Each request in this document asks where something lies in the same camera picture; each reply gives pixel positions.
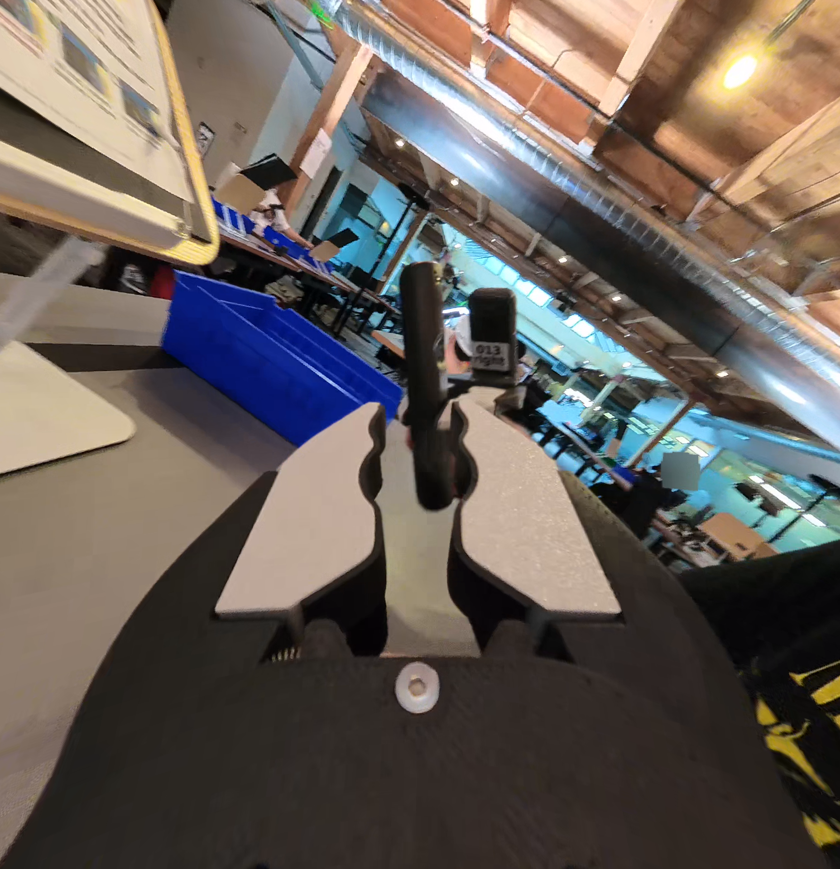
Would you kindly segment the printed instruction sheet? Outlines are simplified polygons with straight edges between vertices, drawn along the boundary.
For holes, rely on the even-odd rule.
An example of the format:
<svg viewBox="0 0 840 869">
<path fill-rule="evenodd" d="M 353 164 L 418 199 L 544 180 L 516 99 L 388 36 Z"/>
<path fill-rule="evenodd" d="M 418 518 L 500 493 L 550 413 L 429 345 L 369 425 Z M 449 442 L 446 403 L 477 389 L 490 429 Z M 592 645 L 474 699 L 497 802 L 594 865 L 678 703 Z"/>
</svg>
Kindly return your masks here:
<svg viewBox="0 0 840 869">
<path fill-rule="evenodd" d="M 160 21 L 145 1 L 0 1 L 0 90 L 189 202 Z"/>
</svg>

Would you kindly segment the person's black yellow shirt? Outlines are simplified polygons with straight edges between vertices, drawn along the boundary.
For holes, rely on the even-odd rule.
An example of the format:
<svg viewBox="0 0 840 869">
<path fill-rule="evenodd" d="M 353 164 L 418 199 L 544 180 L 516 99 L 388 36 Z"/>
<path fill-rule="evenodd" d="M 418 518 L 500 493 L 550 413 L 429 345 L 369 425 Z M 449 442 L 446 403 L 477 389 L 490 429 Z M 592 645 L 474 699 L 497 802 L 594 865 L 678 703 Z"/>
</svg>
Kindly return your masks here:
<svg viewBox="0 0 840 869">
<path fill-rule="evenodd" d="M 840 540 L 682 573 L 806 833 L 840 867 Z"/>
</svg>

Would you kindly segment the black remote control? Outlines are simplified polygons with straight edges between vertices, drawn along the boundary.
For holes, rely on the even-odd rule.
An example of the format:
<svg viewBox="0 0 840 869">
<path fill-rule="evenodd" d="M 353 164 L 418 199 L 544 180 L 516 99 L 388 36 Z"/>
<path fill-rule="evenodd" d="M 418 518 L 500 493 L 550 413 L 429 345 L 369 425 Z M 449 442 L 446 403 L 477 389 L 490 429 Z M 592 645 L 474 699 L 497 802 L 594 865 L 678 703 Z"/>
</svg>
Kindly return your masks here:
<svg viewBox="0 0 840 869">
<path fill-rule="evenodd" d="M 407 371 L 407 421 L 413 449 L 414 483 L 420 505 L 439 511 L 456 492 L 454 438 L 441 425 L 448 408 L 445 328 L 439 270 L 414 263 L 401 275 L 403 340 Z"/>
</svg>

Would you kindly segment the small blue storage bin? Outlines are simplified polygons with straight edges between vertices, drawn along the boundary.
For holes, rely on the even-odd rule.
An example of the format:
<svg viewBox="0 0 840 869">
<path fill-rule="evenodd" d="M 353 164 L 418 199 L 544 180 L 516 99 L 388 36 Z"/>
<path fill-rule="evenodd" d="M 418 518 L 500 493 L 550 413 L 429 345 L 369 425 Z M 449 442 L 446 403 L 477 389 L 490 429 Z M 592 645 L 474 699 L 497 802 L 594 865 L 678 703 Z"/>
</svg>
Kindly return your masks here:
<svg viewBox="0 0 840 869">
<path fill-rule="evenodd" d="M 212 203 L 219 223 L 221 239 L 225 244 L 243 245 L 261 255 L 289 260 L 300 270 L 307 270 L 320 276 L 328 277 L 335 273 L 334 267 L 317 260 L 308 249 L 272 227 L 267 225 L 259 228 L 250 216 L 241 214 L 217 200 L 213 200 Z"/>
</svg>

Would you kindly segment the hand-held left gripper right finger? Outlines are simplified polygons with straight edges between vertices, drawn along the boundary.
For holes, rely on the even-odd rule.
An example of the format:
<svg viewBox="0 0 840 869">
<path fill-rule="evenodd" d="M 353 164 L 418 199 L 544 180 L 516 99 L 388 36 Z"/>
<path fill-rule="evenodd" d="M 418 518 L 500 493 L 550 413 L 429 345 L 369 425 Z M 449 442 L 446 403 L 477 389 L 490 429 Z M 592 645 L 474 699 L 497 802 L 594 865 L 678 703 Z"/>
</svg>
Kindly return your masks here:
<svg viewBox="0 0 840 869">
<path fill-rule="evenodd" d="M 458 504 L 448 592 L 480 650 L 502 623 L 611 625 L 621 604 L 560 473 L 533 440 L 471 399 L 452 404 Z"/>
</svg>

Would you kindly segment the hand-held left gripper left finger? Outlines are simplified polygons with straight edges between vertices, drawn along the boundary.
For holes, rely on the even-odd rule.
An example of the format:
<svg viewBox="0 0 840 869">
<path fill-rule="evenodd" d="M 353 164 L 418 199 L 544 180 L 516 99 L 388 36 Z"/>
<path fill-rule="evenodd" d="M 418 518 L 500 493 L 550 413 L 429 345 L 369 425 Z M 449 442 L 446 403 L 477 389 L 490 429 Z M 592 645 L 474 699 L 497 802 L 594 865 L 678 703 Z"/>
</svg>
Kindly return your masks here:
<svg viewBox="0 0 840 869">
<path fill-rule="evenodd" d="M 298 641 L 330 620 L 357 655 L 389 629 L 382 514 L 384 407 L 366 403 L 280 466 L 216 603 L 226 620 L 284 621 Z"/>
</svg>

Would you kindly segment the white paper notice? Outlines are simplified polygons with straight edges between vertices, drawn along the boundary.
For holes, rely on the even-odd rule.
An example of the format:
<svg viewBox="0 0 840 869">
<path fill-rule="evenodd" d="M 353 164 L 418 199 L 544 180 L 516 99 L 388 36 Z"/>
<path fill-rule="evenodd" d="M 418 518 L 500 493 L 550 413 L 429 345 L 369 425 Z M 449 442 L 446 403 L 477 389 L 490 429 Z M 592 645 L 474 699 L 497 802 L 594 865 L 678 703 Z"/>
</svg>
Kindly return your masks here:
<svg viewBox="0 0 840 869">
<path fill-rule="evenodd" d="M 332 149 L 332 139 L 326 130 L 317 130 L 311 144 L 307 147 L 300 169 L 308 179 L 314 179 Z"/>
</svg>

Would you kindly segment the blue plastic bin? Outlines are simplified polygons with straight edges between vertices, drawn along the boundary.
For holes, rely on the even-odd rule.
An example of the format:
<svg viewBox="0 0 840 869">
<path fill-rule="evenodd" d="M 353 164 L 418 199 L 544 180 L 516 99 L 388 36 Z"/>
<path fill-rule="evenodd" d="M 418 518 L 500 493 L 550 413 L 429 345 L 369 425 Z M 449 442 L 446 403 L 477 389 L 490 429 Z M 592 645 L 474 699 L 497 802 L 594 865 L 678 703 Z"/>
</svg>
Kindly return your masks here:
<svg viewBox="0 0 840 869">
<path fill-rule="evenodd" d="M 272 296 L 182 271 L 162 349 L 300 447 L 359 407 L 392 420 L 401 387 Z"/>
</svg>

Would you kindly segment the white metal document stand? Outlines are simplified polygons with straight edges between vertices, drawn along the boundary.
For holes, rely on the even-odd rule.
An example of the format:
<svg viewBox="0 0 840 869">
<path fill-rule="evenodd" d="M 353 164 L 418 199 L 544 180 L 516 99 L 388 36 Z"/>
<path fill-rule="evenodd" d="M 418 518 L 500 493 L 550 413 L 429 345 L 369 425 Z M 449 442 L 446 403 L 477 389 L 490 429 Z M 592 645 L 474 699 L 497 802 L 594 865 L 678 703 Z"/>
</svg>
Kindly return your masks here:
<svg viewBox="0 0 840 869">
<path fill-rule="evenodd" d="M 132 420 L 80 385 L 21 337 L 56 297 L 98 265 L 112 244 L 174 263 L 209 261 L 192 237 L 185 194 L 153 203 L 137 177 L 72 138 L 43 147 L 0 139 L 0 212 L 62 229 L 66 237 L 31 277 L 12 277 L 0 303 L 0 475 L 129 440 Z"/>
</svg>

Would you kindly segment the black floor pole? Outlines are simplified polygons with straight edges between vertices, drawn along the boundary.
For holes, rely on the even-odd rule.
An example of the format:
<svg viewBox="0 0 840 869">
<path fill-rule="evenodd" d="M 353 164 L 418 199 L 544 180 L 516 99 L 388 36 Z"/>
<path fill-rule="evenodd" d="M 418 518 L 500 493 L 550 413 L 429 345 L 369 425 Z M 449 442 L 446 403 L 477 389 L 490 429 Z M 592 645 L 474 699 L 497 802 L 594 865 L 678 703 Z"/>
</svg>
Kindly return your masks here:
<svg viewBox="0 0 840 869">
<path fill-rule="evenodd" d="M 396 223 L 394 230 L 392 231 L 387 241 L 384 243 L 381 252 L 379 253 L 379 255 L 377 255 L 377 258 L 371 266 L 370 272 L 364 279 L 360 280 L 360 282 L 356 285 L 357 289 L 351 291 L 346 301 L 342 304 L 341 309 L 339 310 L 339 314 L 333 323 L 334 335 L 337 338 L 341 337 L 341 333 L 343 332 L 349 320 L 350 311 L 353 308 L 354 304 L 359 301 L 363 292 L 369 290 L 373 293 L 373 295 L 377 295 L 377 291 L 373 289 L 377 285 L 374 278 L 375 272 L 388 255 L 389 250 L 393 245 L 394 239 L 398 235 L 403 224 L 407 221 L 408 217 L 411 215 L 414 218 L 419 218 L 419 226 L 422 225 L 423 220 L 427 217 L 428 202 L 421 194 L 414 190 L 414 188 L 410 184 L 403 181 L 400 181 L 396 185 L 396 187 L 399 192 L 405 197 L 405 208 L 398 222 Z"/>
</svg>

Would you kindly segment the black backing panel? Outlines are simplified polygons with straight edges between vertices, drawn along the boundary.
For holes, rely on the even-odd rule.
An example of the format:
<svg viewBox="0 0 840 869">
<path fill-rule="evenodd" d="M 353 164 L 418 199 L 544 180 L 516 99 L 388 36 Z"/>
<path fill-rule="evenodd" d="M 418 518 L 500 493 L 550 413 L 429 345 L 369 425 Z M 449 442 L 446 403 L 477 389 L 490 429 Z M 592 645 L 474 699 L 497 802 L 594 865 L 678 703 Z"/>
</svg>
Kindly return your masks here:
<svg viewBox="0 0 840 869">
<path fill-rule="evenodd" d="M 108 190 L 178 213 L 177 195 L 105 157 L 1 89 L 0 142 Z"/>
</svg>

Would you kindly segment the wooden board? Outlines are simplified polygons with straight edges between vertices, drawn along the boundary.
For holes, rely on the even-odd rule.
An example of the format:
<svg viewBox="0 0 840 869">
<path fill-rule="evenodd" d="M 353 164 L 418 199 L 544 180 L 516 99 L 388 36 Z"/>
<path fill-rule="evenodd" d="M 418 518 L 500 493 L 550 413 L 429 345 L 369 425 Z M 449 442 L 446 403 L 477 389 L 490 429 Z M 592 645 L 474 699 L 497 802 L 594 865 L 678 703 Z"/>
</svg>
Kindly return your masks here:
<svg viewBox="0 0 840 869">
<path fill-rule="evenodd" d="M 159 31 L 159 39 L 161 44 L 161 50 L 163 53 L 163 61 L 167 75 L 168 81 L 168 90 L 173 100 L 173 108 L 175 111 L 175 123 L 178 131 L 179 144 L 182 147 L 183 156 L 186 160 L 187 167 L 187 179 L 189 181 L 189 186 L 191 188 L 192 200 L 185 204 L 185 209 L 188 212 L 187 221 L 190 227 L 189 231 L 193 238 L 198 239 L 199 241 L 203 241 L 206 239 L 210 239 L 212 252 L 208 254 L 209 261 L 200 263 L 200 264 L 185 264 L 185 265 L 193 265 L 193 266 L 201 266 L 204 264 L 211 263 L 219 249 L 219 229 L 217 226 L 216 215 L 214 212 L 214 208 L 212 205 L 211 195 L 208 191 L 208 183 L 206 180 L 206 176 L 204 174 L 204 170 L 202 168 L 202 161 L 199 156 L 199 152 L 197 150 L 197 139 L 195 135 L 195 129 L 191 124 L 189 114 L 187 112 L 187 105 L 184 99 L 184 95 L 182 92 L 182 86 L 179 81 L 178 73 L 175 67 L 175 59 L 173 57 L 173 53 L 171 50 L 170 42 L 168 39 L 168 34 L 163 23 L 163 18 L 161 16 L 160 11 L 155 2 L 151 2 L 153 6 L 155 6 L 161 21 L 158 22 L 157 28 Z M 38 220 L 30 220 L 28 218 L 24 218 L 18 215 L 12 215 L 18 218 L 23 218 L 29 220 L 33 223 L 39 223 L 46 226 L 49 226 L 53 229 L 58 229 L 63 231 L 62 229 L 57 228 L 56 226 L 48 223 L 42 223 Z M 139 252 L 137 250 L 130 249 L 132 251 L 142 253 L 145 255 L 150 255 L 145 252 Z"/>
</svg>

